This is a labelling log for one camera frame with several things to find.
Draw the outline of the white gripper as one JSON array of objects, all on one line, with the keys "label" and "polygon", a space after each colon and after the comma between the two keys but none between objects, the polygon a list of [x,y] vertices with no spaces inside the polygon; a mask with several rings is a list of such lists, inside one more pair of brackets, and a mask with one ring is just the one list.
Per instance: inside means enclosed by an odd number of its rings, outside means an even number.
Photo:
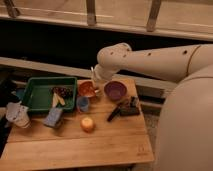
[{"label": "white gripper", "polygon": [[98,79],[98,77],[96,76],[94,68],[91,68],[91,80],[92,80],[92,83],[93,83],[95,93],[100,94],[101,89],[103,88],[103,85],[106,83],[106,81]]}]

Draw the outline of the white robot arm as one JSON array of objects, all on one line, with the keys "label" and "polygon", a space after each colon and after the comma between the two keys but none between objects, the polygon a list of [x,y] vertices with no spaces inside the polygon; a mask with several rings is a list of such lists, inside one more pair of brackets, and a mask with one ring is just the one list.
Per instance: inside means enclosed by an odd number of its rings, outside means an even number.
[{"label": "white robot arm", "polygon": [[213,171],[213,44],[134,51],[101,49],[96,82],[128,70],[175,82],[161,109],[153,171]]}]

